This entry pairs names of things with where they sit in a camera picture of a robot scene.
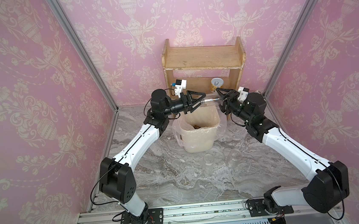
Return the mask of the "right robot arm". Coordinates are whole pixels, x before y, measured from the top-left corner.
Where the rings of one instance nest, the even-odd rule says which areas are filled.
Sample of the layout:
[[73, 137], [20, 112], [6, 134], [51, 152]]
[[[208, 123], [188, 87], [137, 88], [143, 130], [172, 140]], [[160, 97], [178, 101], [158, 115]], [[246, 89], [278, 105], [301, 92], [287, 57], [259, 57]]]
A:
[[330, 214], [338, 204], [345, 216], [344, 200], [350, 195], [348, 167], [341, 161], [323, 158], [286, 134], [280, 126], [265, 116], [267, 102], [262, 94], [247, 88], [217, 88], [221, 112], [242, 120], [241, 127], [260, 143], [265, 144], [292, 163], [308, 181], [294, 187], [276, 186], [264, 194], [263, 205], [269, 214], [283, 214], [284, 207], [310, 206], [319, 213]]

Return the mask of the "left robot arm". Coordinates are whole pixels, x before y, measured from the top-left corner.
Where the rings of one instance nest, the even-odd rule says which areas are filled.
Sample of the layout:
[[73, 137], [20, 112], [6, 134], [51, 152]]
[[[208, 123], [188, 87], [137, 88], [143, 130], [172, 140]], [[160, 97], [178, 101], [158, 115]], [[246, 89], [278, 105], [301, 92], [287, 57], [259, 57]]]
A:
[[112, 199], [110, 203], [120, 204], [133, 224], [147, 224], [152, 220], [148, 204], [136, 193], [134, 170], [137, 164], [164, 133], [170, 120], [177, 119], [180, 113], [194, 112], [205, 97], [204, 92], [189, 90], [172, 99], [166, 90], [156, 89], [151, 94], [151, 106], [144, 113], [145, 120], [138, 134], [113, 158], [106, 157], [101, 161], [100, 176], [95, 186]]

